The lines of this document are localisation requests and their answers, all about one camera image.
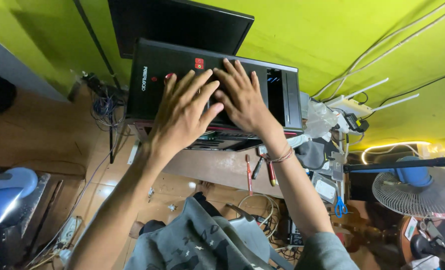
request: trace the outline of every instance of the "hand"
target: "hand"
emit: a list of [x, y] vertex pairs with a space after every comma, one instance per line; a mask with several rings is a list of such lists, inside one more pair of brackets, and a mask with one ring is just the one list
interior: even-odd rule
[[219, 81], [204, 85], [213, 74], [212, 70], [206, 70], [196, 77], [194, 74], [193, 70], [189, 71], [178, 83], [175, 74], [167, 80], [149, 133], [152, 146], [170, 158], [199, 138], [224, 109], [222, 103], [216, 103], [201, 115], [209, 97], [218, 88]]
[[239, 60], [234, 62], [234, 66], [226, 58], [223, 63], [227, 72], [215, 68], [214, 74], [226, 85], [232, 101], [221, 90], [217, 90], [214, 96], [224, 104], [234, 124], [243, 131], [255, 133], [259, 137], [268, 130], [282, 129], [262, 100], [256, 72], [251, 72], [250, 80]]

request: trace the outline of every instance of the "fan grille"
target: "fan grille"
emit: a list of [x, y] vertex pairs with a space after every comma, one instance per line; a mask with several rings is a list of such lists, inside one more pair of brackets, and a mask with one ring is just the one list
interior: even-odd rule
[[388, 172], [379, 173], [372, 185], [373, 194], [381, 204], [400, 214], [420, 218], [444, 218], [445, 193], [440, 192], [443, 188], [418, 189], [401, 183]]

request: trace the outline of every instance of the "plastic bag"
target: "plastic bag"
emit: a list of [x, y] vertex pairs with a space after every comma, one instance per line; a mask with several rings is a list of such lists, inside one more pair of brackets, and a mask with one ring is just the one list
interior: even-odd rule
[[309, 102], [307, 110], [306, 130], [304, 133], [311, 138], [324, 136], [338, 123], [338, 117], [324, 103]]

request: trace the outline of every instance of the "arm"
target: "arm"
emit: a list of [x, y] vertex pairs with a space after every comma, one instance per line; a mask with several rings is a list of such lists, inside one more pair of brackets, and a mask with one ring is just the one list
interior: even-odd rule
[[[250, 80], [238, 60], [233, 66], [225, 59], [224, 66], [228, 72], [215, 69], [214, 74], [226, 85], [231, 99], [221, 90], [215, 92], [216, 98], [236, 125], [262, 139], [271, 157], [284, 156], [289, 145], [283, 127], [264, 104], [256, 73], [251, 73]], [[298, 159], [292, 155], [275, 163], [274, 169], [291, 218], [304, 238], [318, 232], [334, 233], [326, 207]]]
[[140, 205], [146, 200], [156, 177], [172, 157], [201, 136], [223, 110], [223, 105], [216, 103], [202, 115], [219, 82], [203, 86], [213, 74], [212, 70], [197, 77], [194, 73], [190, 71], [177, 84], [174, 74], [167, 81], [148, 140], [88, 224], [66, 269], [111, 269], [119, 255], [112, 250], [123, 248]]

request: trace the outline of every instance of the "powerlogic logo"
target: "powerlogic logo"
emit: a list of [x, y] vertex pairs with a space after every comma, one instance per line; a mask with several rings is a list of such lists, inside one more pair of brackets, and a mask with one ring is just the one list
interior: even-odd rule
[[142, 86], [141, 89], [143, 91], [146, 91], [146, 77], [148, 76], [148, 67], [144, 67], [144, 70], [142, 71]]

